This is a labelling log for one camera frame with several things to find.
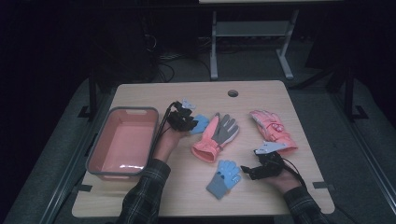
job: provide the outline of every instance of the plaid shirt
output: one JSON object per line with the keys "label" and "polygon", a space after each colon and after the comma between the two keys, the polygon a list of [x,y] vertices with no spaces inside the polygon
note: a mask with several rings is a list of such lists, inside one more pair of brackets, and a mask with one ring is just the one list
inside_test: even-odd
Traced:
{"label": "plaid shirt", "polygon": [[163,187],[170,173],[166,163],[151,160],[137,185],[125,196],[116,223],[157,223]]}
{"label": "plaid shirt", "polygon": [[303,187],[291,189],[283,195],[295,223],[332,223]]}
{"label": "plaid shirt", "polygon": [[[163,187],[170,172],[166,163],[152,160],[137,185],[125,196],[116,223],[157,223]],[[286,192],[284,198],[296,223],[331,223],[303,187]]]}

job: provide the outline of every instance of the gray glove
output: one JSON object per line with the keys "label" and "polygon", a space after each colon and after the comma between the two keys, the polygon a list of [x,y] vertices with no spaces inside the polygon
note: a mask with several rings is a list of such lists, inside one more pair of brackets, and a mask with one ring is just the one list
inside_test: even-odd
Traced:
{"label": "gray glove", "polygon": [[200,160],[214,162],[219,152],[227,143],[233,141],[239,132],[235,119],[230,119],[230,115],[227,114],[219,121],[219,116],[220,114],[216,113],[202,133],[201,141],[191,148],[192,154]]}

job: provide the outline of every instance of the pink glove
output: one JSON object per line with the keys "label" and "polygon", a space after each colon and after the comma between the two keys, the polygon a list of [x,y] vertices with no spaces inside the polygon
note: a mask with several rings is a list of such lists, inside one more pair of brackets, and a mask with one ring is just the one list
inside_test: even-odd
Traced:
{"label": "pink glove", "polygon": [[205,131],[202,133],[201,141],[195,143],[191,152],[202,161],[215,162],[224,146],[233,141],[239,131],[235,119],[230,119],[230,115],[225,115],[219,122],[220,114],[210,120]]}
{"label": "pink glove", "polygon": [[269,142],[284,143],[288,147],[278,151],[279,154],[289,153],[297,149],[297,145],[286,132],[282,121],[275,113],[266,110],[253,110],[250,112],[251,117],[257,122],[259,132],[264,139]]}

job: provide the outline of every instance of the small blue glove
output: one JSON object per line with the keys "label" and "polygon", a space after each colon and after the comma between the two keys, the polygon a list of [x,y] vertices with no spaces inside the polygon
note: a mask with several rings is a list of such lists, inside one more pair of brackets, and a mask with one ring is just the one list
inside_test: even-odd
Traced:
{"label": "small blue glove", "polygon": [[203,133],[210,121],[203,115],[195,116],[194,120],[197,120],[198,124],[190,131],[190,134]]}
{"label": "small blue glove", "polygon": [[232,189],[241,180],[238,173],[239,167],[234,161],[219,161],[218,170],[206,189],[220,200],[229,189]]}

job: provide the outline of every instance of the plastic container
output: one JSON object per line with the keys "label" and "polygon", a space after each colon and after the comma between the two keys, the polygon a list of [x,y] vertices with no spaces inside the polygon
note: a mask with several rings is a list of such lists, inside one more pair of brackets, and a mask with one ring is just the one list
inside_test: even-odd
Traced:
{"label": "plastic container", "polygon": [[104,180],[130,179],[149,161],[158,124],[153,107],[114,107],[92,146],[87,171]]}

